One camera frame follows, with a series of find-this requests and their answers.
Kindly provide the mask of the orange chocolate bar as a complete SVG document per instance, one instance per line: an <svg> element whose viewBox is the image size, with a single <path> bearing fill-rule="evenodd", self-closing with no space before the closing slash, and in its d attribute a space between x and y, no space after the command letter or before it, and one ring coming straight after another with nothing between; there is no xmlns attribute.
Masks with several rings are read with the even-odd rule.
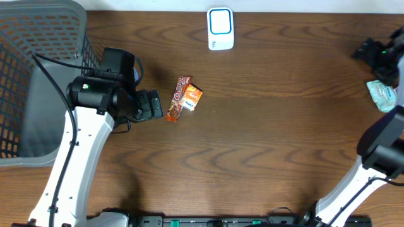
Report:
<svg viewBox="0 0 404 227"><path fill-rule="evenodd" d="M169 105L168 112L165 116L166 121L174 122L177 121L181 112L182 106L180 105L180 100L183 97L187 87L191 84L191 76L180 76L177 80L173 98Z"/></svg>

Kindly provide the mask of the green toilet wipes pack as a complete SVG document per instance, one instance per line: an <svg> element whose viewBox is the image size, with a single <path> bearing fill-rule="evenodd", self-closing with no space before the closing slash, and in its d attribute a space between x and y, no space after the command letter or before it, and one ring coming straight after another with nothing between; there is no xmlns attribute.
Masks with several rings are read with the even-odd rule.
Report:
<svg viewBox="0 0 404 227"><path fill-rule="evenodd" d="M387 113L396 106L396 91L392 87L379 80L367 82L366 86L378 110Z"/></svg>

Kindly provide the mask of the orange tissue pack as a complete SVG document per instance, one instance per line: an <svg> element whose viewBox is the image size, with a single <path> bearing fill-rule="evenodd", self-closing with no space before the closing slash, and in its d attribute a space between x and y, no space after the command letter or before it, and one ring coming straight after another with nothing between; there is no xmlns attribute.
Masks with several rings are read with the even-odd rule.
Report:
<svg viewBox="0 0 404 227"><path fill-rule="evenodd" d="M197 88L193 84L190 84L185 90L179 104L181 107L192 112L195 110L202 95L203 92L199 88Z"/></svg>

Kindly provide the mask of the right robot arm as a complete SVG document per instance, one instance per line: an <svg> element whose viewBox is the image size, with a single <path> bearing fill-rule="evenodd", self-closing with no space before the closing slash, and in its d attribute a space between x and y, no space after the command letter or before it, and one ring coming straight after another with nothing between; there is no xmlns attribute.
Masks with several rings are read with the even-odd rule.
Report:
<svg viewBox="0 0 404 227"><path fill-rule="evenodd" d="M325 197L313 204L295 226L371 226L370 218L351 214L383 185L401 186L403 174L403 29L384 44L368 38L353 58L364 61L376 80L366 84L372 101L385 115L364 132L353 167Z"/></svg>

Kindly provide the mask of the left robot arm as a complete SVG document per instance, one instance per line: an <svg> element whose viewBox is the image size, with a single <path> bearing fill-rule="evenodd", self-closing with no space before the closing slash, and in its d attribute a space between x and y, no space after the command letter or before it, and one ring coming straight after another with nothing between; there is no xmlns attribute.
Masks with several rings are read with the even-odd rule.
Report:
<svg viewBox="0 0 404 227"><path fill-rule="evenodd" d="M140 60L123 49L105 48L100 67L86 67L65 91L56 83L38 53L32 56L63 102L65 123L59 145L44 156L19 156L20 165L51 164L47 185L25 226L129 226L130 216L106 210L87 218L90 188L103 146L121 124L162 117L158 91L138 91Z"/></svg>

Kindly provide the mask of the white barcode scanner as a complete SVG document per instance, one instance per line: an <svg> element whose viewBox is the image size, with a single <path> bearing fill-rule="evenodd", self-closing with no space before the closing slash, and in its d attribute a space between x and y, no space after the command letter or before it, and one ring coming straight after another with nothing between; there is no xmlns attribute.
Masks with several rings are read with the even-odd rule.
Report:
<svg viewBox="0 0 404 227"><path fill-rule="evenodd" d="M234 46L234 17L228 7L211 8L206 13L208 25L208 48L229 50Z"/></svg>

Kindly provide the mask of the grey plastic basket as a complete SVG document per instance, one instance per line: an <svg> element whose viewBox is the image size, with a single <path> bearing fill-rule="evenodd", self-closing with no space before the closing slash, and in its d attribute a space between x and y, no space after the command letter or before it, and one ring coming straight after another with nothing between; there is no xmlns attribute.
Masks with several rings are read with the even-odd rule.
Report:
<svg viewBox="0 0 404 227"><path fill-rule="evenodd" d="M75 1L1 2L1 166L23 166L19 156L44 156L59 145L66 108L32 59L60 88L98 57L86 34L87 14Z"/></svg>

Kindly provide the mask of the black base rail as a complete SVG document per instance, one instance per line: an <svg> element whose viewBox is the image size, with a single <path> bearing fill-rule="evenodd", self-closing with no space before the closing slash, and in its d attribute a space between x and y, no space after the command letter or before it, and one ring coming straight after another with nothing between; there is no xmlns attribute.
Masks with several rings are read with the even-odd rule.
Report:
<svg viewBox="0 0 404 227"><path fill-rule="evenodd" d="M293 214L250 217L164 217L136 216L118 208L106 208L88 218L87 226L132 227L243 227L243 226L298 226Z"/></svg>

